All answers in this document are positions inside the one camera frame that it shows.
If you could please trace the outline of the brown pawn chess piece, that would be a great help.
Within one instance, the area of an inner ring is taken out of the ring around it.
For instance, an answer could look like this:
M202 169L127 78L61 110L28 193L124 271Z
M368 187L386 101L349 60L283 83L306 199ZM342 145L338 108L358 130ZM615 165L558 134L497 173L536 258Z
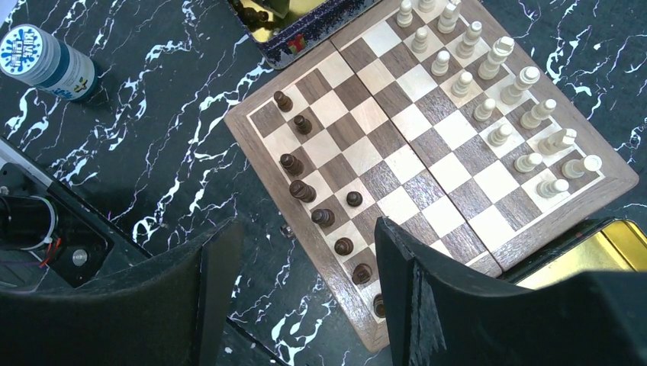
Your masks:
M282 112L289 112L293 108L293 101L283 91L276 91L273 95L277 107Z

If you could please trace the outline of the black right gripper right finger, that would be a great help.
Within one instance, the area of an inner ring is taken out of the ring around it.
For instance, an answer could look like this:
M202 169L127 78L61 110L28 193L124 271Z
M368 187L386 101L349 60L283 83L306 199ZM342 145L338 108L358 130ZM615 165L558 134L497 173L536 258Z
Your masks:
M646 275L584 271L537 291L482 274L381 217L395 365L644 365Z

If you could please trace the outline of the brown king chess piece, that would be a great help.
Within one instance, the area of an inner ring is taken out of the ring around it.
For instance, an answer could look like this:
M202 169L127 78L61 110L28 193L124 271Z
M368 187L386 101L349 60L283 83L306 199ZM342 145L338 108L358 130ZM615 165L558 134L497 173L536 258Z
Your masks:
M366 263L357 265L352 272L352 282L355 285L362 285L370 282L372 278L372 268Z

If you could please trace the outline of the brown queen chess piece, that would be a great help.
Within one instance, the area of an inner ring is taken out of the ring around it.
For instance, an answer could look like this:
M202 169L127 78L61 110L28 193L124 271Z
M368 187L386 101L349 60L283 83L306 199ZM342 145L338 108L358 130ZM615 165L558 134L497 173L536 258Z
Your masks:
M294 180L289 185L289 193L293 198L296 198L305 203L314 201L317 197L317 192L313 186L303 182L302 180Z

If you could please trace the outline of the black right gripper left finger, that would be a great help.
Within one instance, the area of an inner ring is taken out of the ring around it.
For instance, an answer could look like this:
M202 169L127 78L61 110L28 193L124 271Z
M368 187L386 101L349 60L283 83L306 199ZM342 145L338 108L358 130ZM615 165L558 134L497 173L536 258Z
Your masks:
M76 289L1 293L3 365L214 365L244 225Z

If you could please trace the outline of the brown bishop chess piece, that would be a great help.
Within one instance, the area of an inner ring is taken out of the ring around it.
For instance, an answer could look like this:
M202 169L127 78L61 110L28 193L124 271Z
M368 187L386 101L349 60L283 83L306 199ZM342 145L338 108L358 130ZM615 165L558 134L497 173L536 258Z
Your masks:
M374 297L372 306L373 306L373 312L378 318L384 319L386 317L384 299L382 294L377 294Z

